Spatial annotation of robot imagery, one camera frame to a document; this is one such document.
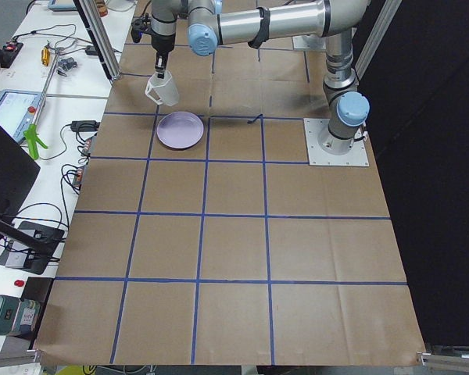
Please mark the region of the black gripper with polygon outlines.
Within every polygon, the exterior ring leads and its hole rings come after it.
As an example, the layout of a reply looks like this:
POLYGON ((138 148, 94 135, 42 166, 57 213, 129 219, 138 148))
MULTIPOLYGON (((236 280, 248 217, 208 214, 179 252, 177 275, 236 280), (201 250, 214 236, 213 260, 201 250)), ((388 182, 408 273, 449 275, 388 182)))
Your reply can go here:
POLYGON ((175 22, 163 22, 146 13, 131 24, 131 38, 134 43, 139 43, 143 34, 151 36, 152 47, 156 50, 155 71, 164 73, 168 55, 175 47, 175 22))

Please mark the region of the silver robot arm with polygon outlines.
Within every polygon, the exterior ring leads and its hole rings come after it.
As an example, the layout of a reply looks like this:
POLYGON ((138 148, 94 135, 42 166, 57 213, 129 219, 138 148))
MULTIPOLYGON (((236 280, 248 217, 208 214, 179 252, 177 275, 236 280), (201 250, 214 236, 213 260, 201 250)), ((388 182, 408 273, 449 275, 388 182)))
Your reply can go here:
POLYGON ((188 46, 198 56, 212 55, 224 45, 246 43, 258 49, 269 40, 315 34, 326 40, 323 88, 331 111, 318 141, 324 151, 344 155, 361 140, 356 133, 370 112, 353 69, 353 28, 368 5, 367 1, 311 1, 223 12, 220 1, 154 1, 151 12, 131 24, 133 42, 147 34, 156 51, 155 72, 147 81, 145 96, 157 105, 179 102, 177 86, 167 69, 179 19, 186 21, 188 46))

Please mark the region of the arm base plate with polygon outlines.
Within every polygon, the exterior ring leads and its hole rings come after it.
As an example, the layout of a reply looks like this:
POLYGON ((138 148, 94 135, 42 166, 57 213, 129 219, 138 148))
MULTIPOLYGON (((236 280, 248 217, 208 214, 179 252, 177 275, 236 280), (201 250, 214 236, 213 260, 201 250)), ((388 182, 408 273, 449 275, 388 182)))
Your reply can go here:
POLYGON ((311 166, 368 167, 366 141, 361 129, 349 140, 334 137, 329 119, 304 118, 308 161, 311 166))

